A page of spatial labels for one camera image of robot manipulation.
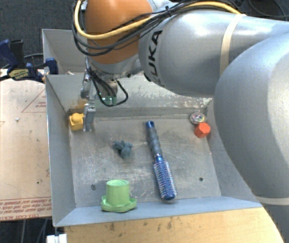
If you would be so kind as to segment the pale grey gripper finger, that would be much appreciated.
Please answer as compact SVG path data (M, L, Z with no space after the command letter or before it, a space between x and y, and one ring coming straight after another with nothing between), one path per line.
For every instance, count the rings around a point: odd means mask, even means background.
M89 105L88 107L88 131L92 130L92 125L95 119L96 108L94 105Z
M83 112L83 131L84 132L87 132L88 131L88 107L89 107L89 104L86 103L84 105L84 112Z

